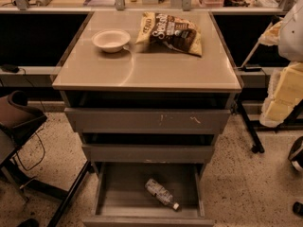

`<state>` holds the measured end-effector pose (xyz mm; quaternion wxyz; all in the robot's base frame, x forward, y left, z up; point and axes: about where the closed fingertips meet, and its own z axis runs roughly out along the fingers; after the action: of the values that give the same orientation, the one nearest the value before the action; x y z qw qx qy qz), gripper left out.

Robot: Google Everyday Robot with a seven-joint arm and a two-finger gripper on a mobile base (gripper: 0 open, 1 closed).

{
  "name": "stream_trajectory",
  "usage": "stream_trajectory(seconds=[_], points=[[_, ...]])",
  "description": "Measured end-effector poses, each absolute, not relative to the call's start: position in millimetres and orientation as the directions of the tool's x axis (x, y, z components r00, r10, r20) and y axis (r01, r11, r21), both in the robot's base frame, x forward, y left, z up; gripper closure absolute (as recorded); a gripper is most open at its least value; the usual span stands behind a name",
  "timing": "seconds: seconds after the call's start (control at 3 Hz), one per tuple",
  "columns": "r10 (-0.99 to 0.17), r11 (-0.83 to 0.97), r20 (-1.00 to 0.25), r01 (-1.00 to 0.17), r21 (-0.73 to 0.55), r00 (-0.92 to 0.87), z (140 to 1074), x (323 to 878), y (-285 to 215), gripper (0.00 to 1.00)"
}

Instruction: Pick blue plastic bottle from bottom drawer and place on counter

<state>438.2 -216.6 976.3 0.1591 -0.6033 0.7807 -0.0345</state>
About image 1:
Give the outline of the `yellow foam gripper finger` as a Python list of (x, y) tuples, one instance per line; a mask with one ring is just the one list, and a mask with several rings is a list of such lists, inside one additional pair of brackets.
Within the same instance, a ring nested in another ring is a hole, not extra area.
[(273, 46), (278, 45), (280, 40), (280, 28), (281, 28), (281, 21), (273, 24), (271, 23), (268, 28), (260, 35), (258, 38), (258, 42), (263, 45)]
[(291, 61), (287, 67), (273, 71), (268, 85), (259, 122), (275, 128), (290, 115), (294, 107), (303, 99), (303, 63)]

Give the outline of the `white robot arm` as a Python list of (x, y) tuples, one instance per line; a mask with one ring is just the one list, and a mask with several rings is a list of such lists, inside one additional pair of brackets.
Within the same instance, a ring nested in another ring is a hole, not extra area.
[(268, 85), (259, 122), (275, 128), (303, 99), (303, 0), (298, 0), (283, 19), (266, 29), (258, 41), (276, 45), (278, 55), (290, 63), (274, 70)]

